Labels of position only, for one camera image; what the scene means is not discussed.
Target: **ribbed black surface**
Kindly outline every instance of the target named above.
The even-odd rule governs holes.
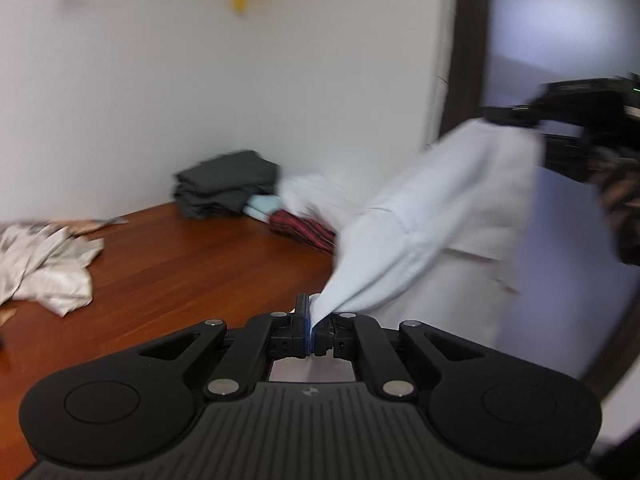
[[[373,397],[362,383],[258,383],[236,402],[208,406],[191,433],[145,463],[80,471],[39,462],[24,480],[483,480],[593,479],[573,464],[501,471],[437,440],[410,404]]]

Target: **wooden table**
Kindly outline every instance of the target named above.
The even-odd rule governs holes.
[[[195,221],[173,204],[105,228],[91,264],[94,300],[63,319],[29,302],[0,328],[0,480],[33,457],[18,424],[29,387],[53,371],[217,317],[230,327],[263,312],[289,311],[298,292],[317,292],[330,256],[272,234],[251,218]]]

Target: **beige cloth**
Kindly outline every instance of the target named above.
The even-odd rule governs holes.
[[[85,269],[103,240],[73,238],[68,228],[14,224],[0,228],[0,304],[30,300],[60,317],[91,303]]]

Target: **dark door frame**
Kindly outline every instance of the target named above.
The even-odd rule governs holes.
[[[491,0],[456,0],[449,91],[439,137],[479,117]],[[581,380],[604,400],[640,355],[640,285],[618,325]]]

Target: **white fabric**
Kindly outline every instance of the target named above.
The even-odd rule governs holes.
[[[68,228],[25,226],[0,229],[0,304],[31,300],[64,316],[92,300],[85,269],[103,241],[73,238]]]
[[[298,218],[311,218],[336,233],[362,208],[344,188],[319,174],[283,178],[278,195],[287,212]]]
[[[384,328],[417,319],[492,346],[541,156],[537,132],[483,120],[420,154],[339,234],[312,326],[362,312]]]

